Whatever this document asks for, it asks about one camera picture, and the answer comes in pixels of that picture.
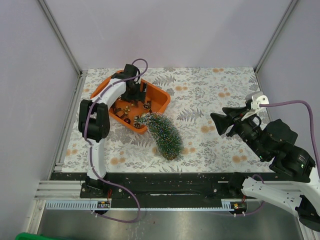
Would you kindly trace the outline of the small green christmas tree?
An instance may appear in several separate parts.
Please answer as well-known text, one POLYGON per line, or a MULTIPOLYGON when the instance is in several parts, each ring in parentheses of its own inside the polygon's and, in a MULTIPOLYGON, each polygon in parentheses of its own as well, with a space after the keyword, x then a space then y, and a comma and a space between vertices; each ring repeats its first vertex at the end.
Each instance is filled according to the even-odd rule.
POLYGON ((179 157, 184 150, 183 139, 174 123, 163 113, 148 112, 136 120, 146 126, 158 152, 168 161, 179 157))

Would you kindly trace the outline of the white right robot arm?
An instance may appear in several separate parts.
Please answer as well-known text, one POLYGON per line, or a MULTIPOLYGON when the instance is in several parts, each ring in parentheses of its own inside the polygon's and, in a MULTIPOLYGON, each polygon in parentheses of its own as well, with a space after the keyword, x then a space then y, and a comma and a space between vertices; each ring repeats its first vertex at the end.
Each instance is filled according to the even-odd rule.
POLYGON ((277 206, 295 217, 309 229, 320 230, 320 178, 316 162, 307 151, 295 145, 298 134, 281 119, 269 122, 265 128, 254 122, 257 114, 248 118, 247 107, 224 107, 223 114, 211 113, 219 135, 238 135, 258 156, 261 162, 269 162, 269 169, 286 178, 300 195, 264 185, 253 177, 240 172, 232 174, 228 181, 228 194, 260 199, 277 206))

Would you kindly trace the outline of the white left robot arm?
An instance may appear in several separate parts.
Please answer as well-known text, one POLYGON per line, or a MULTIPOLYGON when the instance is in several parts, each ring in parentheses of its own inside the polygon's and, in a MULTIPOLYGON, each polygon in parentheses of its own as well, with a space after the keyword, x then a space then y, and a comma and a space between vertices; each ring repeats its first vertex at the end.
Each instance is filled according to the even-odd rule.
POLYGON ((109 82, 97 91, 92 99, 84 99, 79 106, 78 130, 87 143, 88 170, 85 190, 96 197, 107 195, 109 186, 106 179, 105 138, 110 132, 110 108, 115 108, 117 100, 127 103, 144 102, 146 84, 141 83, 142 72, 133 64, 126 64, 124 70, 114 73, 109 82))

